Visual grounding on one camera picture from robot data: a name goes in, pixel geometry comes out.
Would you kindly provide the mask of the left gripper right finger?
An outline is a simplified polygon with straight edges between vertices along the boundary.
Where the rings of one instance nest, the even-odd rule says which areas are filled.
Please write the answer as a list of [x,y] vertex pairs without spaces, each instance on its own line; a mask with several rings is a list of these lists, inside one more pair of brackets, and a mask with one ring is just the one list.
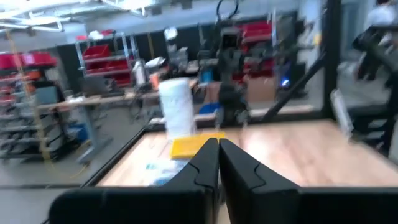
[[219,145],[231,223],[397,223],[396,187],[301,187],[233,142]]

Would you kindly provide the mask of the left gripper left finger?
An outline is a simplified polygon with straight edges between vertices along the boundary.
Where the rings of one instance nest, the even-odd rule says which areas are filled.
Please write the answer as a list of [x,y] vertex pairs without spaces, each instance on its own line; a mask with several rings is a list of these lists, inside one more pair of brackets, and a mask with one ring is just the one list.
[[213,223],[218,191],[219,145],[207,140],[166,184],[149,187],[87,187],[59,195],[50,224]]

